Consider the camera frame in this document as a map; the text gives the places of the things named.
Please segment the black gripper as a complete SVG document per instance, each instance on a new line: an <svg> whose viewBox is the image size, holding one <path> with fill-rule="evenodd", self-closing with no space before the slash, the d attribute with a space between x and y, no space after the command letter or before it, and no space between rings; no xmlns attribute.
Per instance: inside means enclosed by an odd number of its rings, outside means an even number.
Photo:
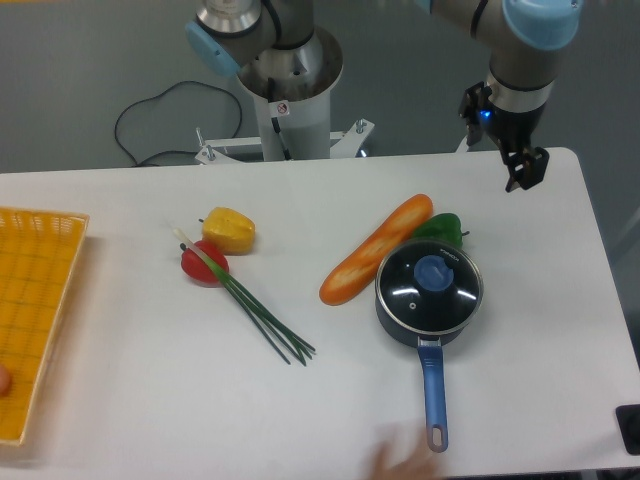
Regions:
<svg viewBox="0 0 640 480"><path fill-rule="evenodd" d="M550 155L542 147L519 150L531 144L531 135L543 113L543 107L527 112L506 111L492 106L486 118L486 134L500 143L501 159L508 171L505 191L529 190L544 180Z"/></svg>

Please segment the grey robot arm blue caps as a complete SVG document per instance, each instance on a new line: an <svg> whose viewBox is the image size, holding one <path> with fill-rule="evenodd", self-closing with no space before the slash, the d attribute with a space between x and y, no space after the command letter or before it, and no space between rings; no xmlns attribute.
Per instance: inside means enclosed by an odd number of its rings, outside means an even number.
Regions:
<svg viewBox="0 0 640 480"><path fill-rule="evenodd" d="M463 94L466 141L488 137L508 171L507 189L544 179L548 152L531 142L579 26L578 1L425 1L422 8L491 51L485 80ZM309 1L204 1L185 27L194 53L252 96L268 161L325 159L349 151L330 139L330 93L343 71L335 37Z"/></svg>

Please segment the blurred human hand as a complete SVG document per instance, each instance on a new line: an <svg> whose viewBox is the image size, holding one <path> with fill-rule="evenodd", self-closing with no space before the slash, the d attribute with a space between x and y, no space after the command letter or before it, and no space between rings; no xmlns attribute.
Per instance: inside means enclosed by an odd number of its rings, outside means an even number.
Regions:
<svg viewBox="0 0 640 480"><path fill-rule="evenodd" d="M430 450L424 427L415 429L411 449L400 459L396 457L398 430L388 429L380 438L367 467L369 480L435 480L445 479L445 471Z"/></svg>

